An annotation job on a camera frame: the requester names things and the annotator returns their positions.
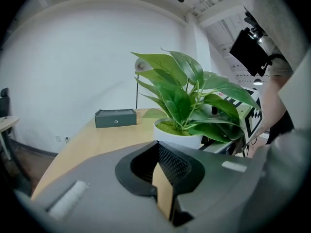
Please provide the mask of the black desk lamp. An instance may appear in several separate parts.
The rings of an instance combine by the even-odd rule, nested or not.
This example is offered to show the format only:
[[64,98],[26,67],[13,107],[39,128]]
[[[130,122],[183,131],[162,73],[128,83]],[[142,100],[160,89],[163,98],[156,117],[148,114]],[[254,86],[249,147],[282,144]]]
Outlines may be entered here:
[[[143,72],[151,70],[152,67],[149,65],[148,62],[144,61],[141,58],[138,58],[135,62],[135,71],[136,72]],[[136,109],[138,108],[138,83],[136,87]]]

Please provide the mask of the person's dark trousers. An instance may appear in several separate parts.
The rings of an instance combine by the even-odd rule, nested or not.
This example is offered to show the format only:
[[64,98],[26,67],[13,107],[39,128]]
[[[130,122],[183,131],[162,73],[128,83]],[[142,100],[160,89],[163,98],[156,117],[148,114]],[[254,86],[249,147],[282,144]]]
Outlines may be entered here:
[[290,132],[293,129],[293,122],[288,111],[286,111],[282,118],[273,127],[270,128],[269,138],[266,142],[266,145],[271,144],[279,135]]

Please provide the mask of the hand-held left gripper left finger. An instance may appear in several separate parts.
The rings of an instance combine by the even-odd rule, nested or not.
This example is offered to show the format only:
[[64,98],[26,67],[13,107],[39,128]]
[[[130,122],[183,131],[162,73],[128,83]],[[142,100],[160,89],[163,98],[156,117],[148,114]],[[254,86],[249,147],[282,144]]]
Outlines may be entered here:
[[154,142],[96,155],[47,185],[33,201],[65,233],[168,233],[153,197],[130,193],[117,179],[122,157]]

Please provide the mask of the round cream side table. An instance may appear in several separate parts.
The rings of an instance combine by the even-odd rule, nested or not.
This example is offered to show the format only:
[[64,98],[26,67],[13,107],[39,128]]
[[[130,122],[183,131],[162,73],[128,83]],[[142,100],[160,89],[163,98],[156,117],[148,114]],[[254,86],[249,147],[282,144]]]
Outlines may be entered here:
[[17,124],[18,121],[19,117],[17,116],[6,116],[0,118],[0,142],[1,146],[3,147],[4,153],[9,161],[11,160],[11,155],[6,146],[2,133],[5,133],[9,128],[12,128],[15,124]]

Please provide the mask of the green plant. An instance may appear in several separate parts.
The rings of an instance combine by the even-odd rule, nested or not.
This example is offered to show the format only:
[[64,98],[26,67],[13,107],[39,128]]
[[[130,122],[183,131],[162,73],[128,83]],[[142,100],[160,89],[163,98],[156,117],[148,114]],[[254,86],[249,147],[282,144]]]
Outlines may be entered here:
[[138,84],[151,92],[149,99],[155,102],[166,117],[155,123],[160,133],[167,133],[177,144],[192,143],[193,148],[207,138],[212,142],[231,141],[218,124],[232,124],[240,130],[240,118],[235,106],[218,96],[218,92],[246,103],[262,112],[256,91],[232,83],[228,78],[204,71],[192,57],[178,52],[162,54],[137,54],[148,62],[151,70],[136,72],[148,80]]

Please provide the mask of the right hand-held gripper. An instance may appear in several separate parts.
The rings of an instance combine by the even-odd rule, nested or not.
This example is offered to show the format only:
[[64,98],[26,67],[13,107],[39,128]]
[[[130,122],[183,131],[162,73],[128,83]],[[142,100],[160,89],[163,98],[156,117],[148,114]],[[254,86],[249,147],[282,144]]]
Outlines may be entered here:
[[244,142],[248,144],[263,120],[262,112],[246,103],[231,98],[222,92],[218,92],[218,96],[232,103],[237,109],[240,118],[240,130],[237,126],[232,124],[220,123],[218,124],[218,127],[231,141],[243,138]]

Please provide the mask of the person's right forearm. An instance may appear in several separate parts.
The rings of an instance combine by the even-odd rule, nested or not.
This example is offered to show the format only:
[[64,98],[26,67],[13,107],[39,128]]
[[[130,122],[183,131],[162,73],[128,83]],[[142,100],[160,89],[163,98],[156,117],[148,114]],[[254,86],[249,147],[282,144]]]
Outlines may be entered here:
[[278,92],[291,76],[272,75],[269,77],[264,94],[262,96],[263,120],[260,127],[251,138],[251,141],[273,127],[285,114],[286,108]]

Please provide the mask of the person's grey shirt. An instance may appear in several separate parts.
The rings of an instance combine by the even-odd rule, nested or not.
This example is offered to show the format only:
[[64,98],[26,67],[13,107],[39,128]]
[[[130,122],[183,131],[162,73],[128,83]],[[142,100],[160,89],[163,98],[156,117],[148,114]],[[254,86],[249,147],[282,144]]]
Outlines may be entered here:
[[244,5],[266,33],[262,44],[267,54],[285,58],[272,60],[270,75],[292,75],[309,48],[307,36],[293,12],[283,0],[244,0]]

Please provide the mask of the dark green box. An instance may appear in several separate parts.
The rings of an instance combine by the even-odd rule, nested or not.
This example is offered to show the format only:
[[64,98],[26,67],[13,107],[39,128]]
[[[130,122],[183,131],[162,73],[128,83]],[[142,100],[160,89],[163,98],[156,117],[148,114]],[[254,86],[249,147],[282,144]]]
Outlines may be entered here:
[[133,109],[99,110],[95,113],[96,128],[131,126],[137,124],[137,114]]

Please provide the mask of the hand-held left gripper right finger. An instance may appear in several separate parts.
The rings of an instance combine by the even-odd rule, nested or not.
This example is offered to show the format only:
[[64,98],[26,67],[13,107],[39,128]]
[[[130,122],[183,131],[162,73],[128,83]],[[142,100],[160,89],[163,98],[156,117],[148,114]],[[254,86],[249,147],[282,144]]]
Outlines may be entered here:
[[263,174],[265,152],[252,159],[159,142],[173,167],[176,233],[245,233],[245,209]]

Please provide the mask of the black high-back chair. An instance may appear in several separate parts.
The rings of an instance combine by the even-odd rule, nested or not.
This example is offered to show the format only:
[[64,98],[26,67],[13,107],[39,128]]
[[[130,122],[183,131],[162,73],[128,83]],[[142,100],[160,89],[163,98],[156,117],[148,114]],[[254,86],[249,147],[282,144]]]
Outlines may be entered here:
[[7,117],[9,115],[9,88],[4,88],[0,91],[0,117]]

